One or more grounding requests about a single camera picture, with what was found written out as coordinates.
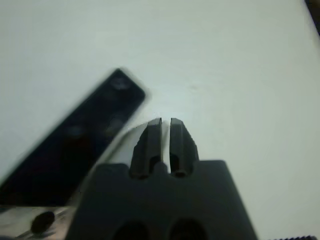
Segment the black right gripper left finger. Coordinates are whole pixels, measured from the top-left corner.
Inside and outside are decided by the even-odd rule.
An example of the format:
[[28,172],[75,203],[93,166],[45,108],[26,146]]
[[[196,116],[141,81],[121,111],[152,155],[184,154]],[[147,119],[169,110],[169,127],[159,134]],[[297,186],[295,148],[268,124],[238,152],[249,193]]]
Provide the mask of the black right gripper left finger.
[[162,158],[162,119],[149,121],[134,147],[129,174],[131,178],[148,178]]

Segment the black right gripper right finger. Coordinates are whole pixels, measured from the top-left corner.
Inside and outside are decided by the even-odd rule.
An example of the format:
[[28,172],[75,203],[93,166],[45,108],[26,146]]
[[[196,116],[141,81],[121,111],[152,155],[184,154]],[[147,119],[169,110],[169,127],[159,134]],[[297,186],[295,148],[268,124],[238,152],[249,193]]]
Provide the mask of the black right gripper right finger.
[[171,118],[169,136],[170,171],[174,176],[189,176],[199,161],[198,148],[184,122]]

